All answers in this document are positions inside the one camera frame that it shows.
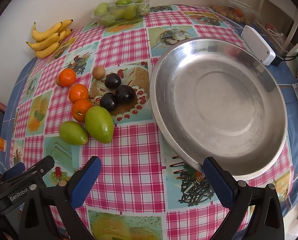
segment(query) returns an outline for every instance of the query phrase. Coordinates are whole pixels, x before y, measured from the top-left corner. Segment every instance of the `screw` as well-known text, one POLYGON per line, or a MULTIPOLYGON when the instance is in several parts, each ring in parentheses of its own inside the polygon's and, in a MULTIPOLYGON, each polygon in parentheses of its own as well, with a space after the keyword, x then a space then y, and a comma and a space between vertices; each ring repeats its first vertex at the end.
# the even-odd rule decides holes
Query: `screw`
POLYGON ((30 186, 30 190, 35 190, 37 188, 37 185, 36 184, 32 184, 31 186, 30 186))
POLYGON ((67 181, 63 179, 63 180, 59 181, 58 185, 59 185, 60 187, 64 187, 64 186, 67 185, 67 181))
POLYGON ((238 181, 238 185, 239 185, 240 187, 245 187, 245 186, 247 185, 247 183, 246 183, 244 180, 239 180, 239 181, 238 181))
POLYGON ((276 187, 272 183, 270 183, 270 184, 268 184, 268 188, 269 189, 275 189, 276 187))

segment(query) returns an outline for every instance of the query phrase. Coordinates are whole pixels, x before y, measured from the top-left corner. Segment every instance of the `orange fruit in container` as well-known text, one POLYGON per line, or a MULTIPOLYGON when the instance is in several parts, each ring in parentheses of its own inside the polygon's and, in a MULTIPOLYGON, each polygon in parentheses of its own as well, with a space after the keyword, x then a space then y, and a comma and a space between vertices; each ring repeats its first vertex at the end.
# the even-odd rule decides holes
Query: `orange fruit in container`
POLYGON ((93 107, 93 104, 87 99, 79 99, 73 104, 72 116, 78 122, 85 122, 86 113, 89 108, 93 107))
POLYGON ((236 15, 238 17, 243 17, 244 16, 244 13, 241 10, 239 10, 239 9, 233 8, 232 9, 232 12, 236 13, 236 15))
POLYGON ((89 90, 82 84, 75 84, 70 88, 69 100, 74 104, 79 99, 87 99, 89 90))
POLYGON ((65 68, 59 74, 59 84, 63 87, 69 87, 76 81, 76 73, 71 68, 65 68))

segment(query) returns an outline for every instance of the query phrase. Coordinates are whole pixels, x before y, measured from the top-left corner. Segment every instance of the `blue gripper pad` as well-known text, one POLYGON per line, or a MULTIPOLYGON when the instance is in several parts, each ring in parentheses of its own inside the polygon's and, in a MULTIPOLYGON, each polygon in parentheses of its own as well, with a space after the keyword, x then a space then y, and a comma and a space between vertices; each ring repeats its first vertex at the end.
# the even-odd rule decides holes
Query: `blue gripper pad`
POLYGON ((71 191, 70 205, 73 209, 81 207, 96 182, 101 171, 101 160, 95 158, 89 168, 82 175, 76 186, 71 191))
POLYGON ((234 204, 234 192, 208 158, 203 162, 203 171, 221 205, 231 210, 234 204))
POLYGON ((23 163, 18 163, 17 165, 13 166, 12 168, 6 171, 6 179, 11 179, 24 171, 25 165, 23 163))

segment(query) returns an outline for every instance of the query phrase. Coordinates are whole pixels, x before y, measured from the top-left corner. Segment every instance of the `bowl rim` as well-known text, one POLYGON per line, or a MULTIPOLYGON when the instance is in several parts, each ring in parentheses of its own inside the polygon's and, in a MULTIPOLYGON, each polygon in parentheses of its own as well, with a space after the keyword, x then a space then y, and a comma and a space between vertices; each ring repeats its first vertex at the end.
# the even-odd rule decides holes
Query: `bowl rim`
POLYGON ((267 71, 267 73, 270 75, 270 77, 272 78, 273 82, 275 83, 275 85, 278 87, 278 91, 280 94, 280 97, 283 101, 283 111, 284 111, 284 133, 283 133, 283 137, 282 137, 282 141, 280 142, 280 146, 276 152, 276 154, 274 155, 274 157, 271 159, 271 161, 269 163, 267 163, 265 166, 263 166, 261 169, 254 171, 252 173, 249 174, 244 174, 244 175, 233 175, 233 177, 236 180, 250 180, 250 179, 254 179, 258 176, 260 176, 261 174, 265 173, 269 168, 271 168, 271 166, 277 161, 277 159, 279 158, 283 148, 284 148, 284 144, 285 144, 285 140, 286 140, 286 136, 287 136, 287 127, 288 127, 288 119, 287 119, 287 111, 286 111, 286 105, 285 105, 285 101, 284 101, 284 97, 282 95, 281 89, 278 85, 278 83, 276 82, 275 78, 273 77, 273 75, 270 73, 270 71, 266 68, 265 65, 263 65, 262 62, 260 62, 254 55, 252 55, 250 52, 248 52, 247 50, 242 49, 241 47, 232 44, 231 42, 228 41, 223 41, 221 39, 212 39, 212 38, 203 38, 203 37, 199 37, 199 38, 193 38, 190 40, 184 40, 182 42, 179 42, 177 45, 172 46, 171 48, 169 48, 166 52, 164 52, 164 54, 159 58, 158 62, 156 63, 156 65, 153 68, 153 71, 151 73, 151 77, 150 77, 150 104, 151 104, 151 109, 152 109, 152 113, 154 116, 154 119, 161 131, 161 134, 163 135, 163 137, 165 138, 165 140, 167 141, 167 143, 170 145, 170 147, 174 150, 174 152, 180 157, 182 158, 183 161, 185 161, 189 166, 191 166, 192 168, 194 168, 195 170, 199 171, 200 173, 204 174, 203 170, 202 170, 202 164, 198 163, 197 161, 195 161, 192 157, 190 157, 189 154, 187 154, 177 143, 177 141, 172 137, 172 135, 170 134, 169 130, 167 129, 162 116, 160 114, 159 111, 159 107, 158 107, 158 102, 156 99, 156 79, 159 73, 159 70, 161 68, 161 64, 163 63, 163 61, 166 59, 166 57, 173 52, 174 50, 176 50, 178 47, 182 46, 185 43, 189 43, 189 42, 195 42, 197 40, 209 40, 209 41, 219 41, 219 42, 224 42, 227 43, 231 46, 234 46, 240 50, 243 50, 245 53, 248 53, 250 56, 252 56, 259 64, 261 64, 265 71, 267 71))

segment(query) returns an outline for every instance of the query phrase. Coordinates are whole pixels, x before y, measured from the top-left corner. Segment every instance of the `green fruit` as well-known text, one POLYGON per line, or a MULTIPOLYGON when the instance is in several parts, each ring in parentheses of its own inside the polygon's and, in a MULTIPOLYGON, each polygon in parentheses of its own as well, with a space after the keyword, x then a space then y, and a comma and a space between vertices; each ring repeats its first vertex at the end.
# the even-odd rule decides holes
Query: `green fruit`
POLYGON ((86 130, 74 121, 63 122, 59 128, 59 135, 63 141, 72 145, 84 145, 88 142, 86 130))
POLYGON ((102 14, 105 14, 107 11, 108 11, 108 4, 103 2, 103 3, 100 3, 97 8, 95 9, 94 11, 94 14, 95 15, 102 15, 102 14))
POLYGON ((135 17, 136 12, 137 12, 137 6, 135 5, 128 6, 127 8, 125 8, 123 12, 123 17, 126 20, 131 20, 135 17))
POLYGON ((115 5, 111 5, 111 6, 109 6, 108 11, 111 12, 111 11, 114 11, 116 9, 117 9, 117 7, 115 5))
POLYGON ((111 15, 111 13, 110 14, 106 14, 106 15, 102 15, 97 20, 97 22, 99 23, 100 26, 110 26, 115 21, 116 21, 116 18, 115 18, 114 15, 111 15))
POLYGON ((116 1, 116 5, 127 5, 127 4, 130 4, 132 3, 131 0, 118 0, 116 1))
POLYGON ((97 141, 109 143, 113 138, 113 120, 110 113, 101 106, 93 106, 86 113, 86 128, 97 141))
POLYGON ((119 10, 113 11, 111 15, 113 15, 116 18, 116 20, 121 20, 123 19, 123 12, 124 12, 124 9, 119 9, 119 10))

